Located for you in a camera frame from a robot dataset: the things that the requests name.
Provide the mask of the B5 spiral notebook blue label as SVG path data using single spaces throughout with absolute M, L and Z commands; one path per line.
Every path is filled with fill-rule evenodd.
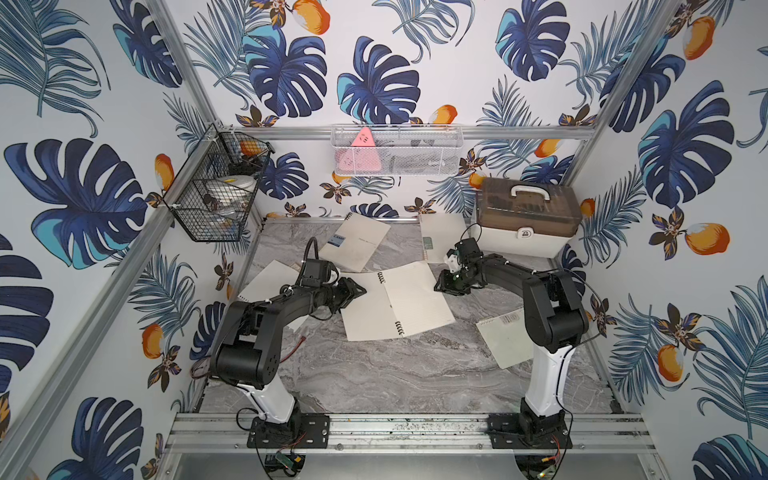
M 455 322 L 425 261 L 349 278 L 366 290 L 341 310 L 351 342 L 408 337 Z

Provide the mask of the large cream spiral notebook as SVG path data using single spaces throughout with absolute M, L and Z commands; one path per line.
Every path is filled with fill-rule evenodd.
M 319 250 L 319 257 L 344 272 L 362 272 L 389 230 L 383 222 L 350 213 Z

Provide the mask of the torn cream page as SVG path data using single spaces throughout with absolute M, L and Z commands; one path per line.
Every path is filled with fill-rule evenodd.
M 499 368 L 507 369 L 533 358 L 534 343 L 525 327 L 523 308 L 481 320 L 476 327 Z
M 239 301 L 259 303 L 280 294 L 284 285 L 293 285 L 299 271 L 277 260 L 271 261 L 238 294 Z

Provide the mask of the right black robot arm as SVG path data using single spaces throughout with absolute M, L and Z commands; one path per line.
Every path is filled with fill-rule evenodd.
M 523 301 L 523 321 L 535 345 L 532 377 L 522 410 L 539 417 L 565 411 L 567 369 L 588 331 L 588 319 L 571 275 L 562 269 L 537 271 L 499 254 L 484 254 L 475 239 L 457 242 L 445 254 L 434 290 L 464 296 L 497 286 Z

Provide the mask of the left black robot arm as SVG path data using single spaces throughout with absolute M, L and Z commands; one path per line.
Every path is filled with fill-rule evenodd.
M 311 280 L 284 286 L 279 295 L 261 302 L 232 303 L 212 346 L 210 372 L 244 391 L 262 420 L 288 423 L 296 400 L 278 376 L 283 329 L 322 307 L 338 313 L 366 293 L 363 286 L 342 277 L 331 284 Z

